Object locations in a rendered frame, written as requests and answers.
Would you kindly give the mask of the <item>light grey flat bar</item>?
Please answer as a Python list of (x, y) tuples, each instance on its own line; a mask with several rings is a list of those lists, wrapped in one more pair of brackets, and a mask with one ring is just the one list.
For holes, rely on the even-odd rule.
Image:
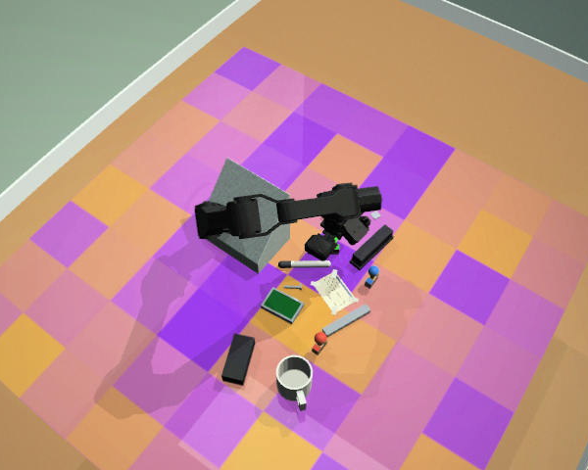
[(338, 319), (337, 321), (331, 323), (322, 328), (323, 333), (325, 333), (326, 337), (334, 334), (335, 332), (339, 331), (340, 329), (346, 327), (347, 325), (351, 324), (352, 322), (358, 320), (359, 318), (365, 316), (370, 312), (370, 309), (367, 304), (359, 307), (358, 309), (352, 311), (351, 313), (345, 315), (344, 317)]

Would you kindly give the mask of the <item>white mug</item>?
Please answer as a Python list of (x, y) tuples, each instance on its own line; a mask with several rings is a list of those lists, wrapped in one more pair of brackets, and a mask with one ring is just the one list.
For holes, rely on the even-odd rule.
[(307, 409), (305, 397), (310, 393), (313, 368), (299, 355), (289, 355), (276, 367), (276, 386), (279, 394), (287, 400), (296, 400), (300, 411)]

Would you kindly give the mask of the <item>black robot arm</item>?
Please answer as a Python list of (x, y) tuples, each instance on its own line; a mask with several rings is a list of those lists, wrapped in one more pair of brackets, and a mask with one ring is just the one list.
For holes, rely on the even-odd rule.
[[(265, 233), (261, 233), (261, 223), (257, 197), (277, 203), (279, 223)], [(251, 199), (255, 198), (255, 199)], [(347, 220), (337, 233), (350, 245), (360, 242), (369, 232), (371, 219), (361, 212), (382, 210), (382, 194), (379, 186), (358, 188), (353, 182), (340, 183), (332, 190), (318, 193), (316, 198), (298, 200), (275, 200), (263, 194), (233, 198), (226, 206), (204, 201), (195, 206), (199, 239), (219, 237), (223, 232), (239, 239), (269, 235), (282, 224), (298, 222), (298, 219), (324, 216), (336, 221)], [(258, 234), (256, 234), (258, 233)]]

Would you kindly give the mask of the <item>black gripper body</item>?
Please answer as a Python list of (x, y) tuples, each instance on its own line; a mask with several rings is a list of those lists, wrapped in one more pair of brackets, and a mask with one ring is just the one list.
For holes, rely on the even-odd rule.
[(342, 235), (340, 232), (337, 233), (338, 228), (341, 228), (347, 220), (336, 221), (333, 219), (326, 219), (323, 215), (321, 217), (323, 217), (324, 220), (320, 226), (324, 228), (322, 233), (325, 235), (321, 237), (312, 235), (305, 243), (305, 251), (317, 259), (325, 261), (333, 251), (332, 246), (335, 243), (335, 237), (340, 237)]

